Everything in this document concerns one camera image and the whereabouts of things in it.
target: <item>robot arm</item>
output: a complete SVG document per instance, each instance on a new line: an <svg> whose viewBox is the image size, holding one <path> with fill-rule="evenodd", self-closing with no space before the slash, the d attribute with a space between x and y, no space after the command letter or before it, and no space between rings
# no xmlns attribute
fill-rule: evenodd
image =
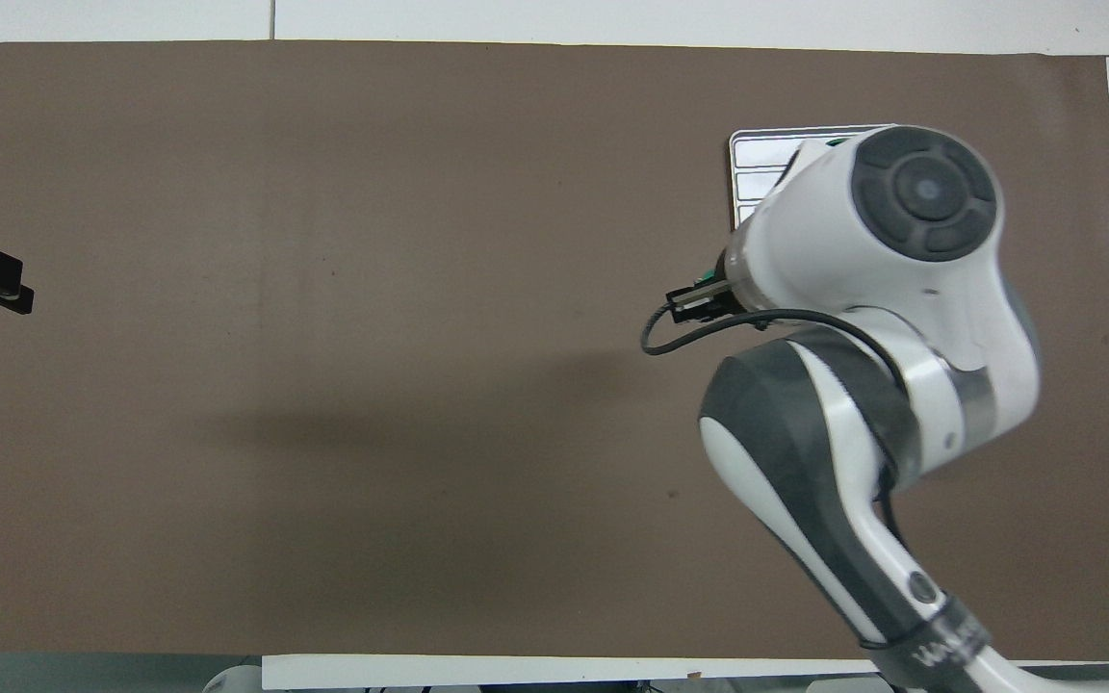
<svg viewBox="0 0 1109 693"><path fill-rule="evenodd" d="M1003 194L967 145L877 128L802 150L718 271L668 295L675 320L797 308L849 327L807 327L725 359L700 431L731 491L905 687L1080 690L995 653L872 511L879 492L1032 411L1038 346L998 271L1003 224Z"/></svg>

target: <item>brown mat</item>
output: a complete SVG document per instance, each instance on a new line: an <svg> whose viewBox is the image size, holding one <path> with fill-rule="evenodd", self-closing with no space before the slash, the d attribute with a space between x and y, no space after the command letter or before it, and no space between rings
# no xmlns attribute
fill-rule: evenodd
<svg viewBox="0 0 1109 693"><path fill-rule="evenodd" d="M700 449L756 334L635 338L731 132L891 121L998 171L1047 357L903 527L1109 660L1100 58L415 43L0 44L0 649L859 656Z"/></svg>

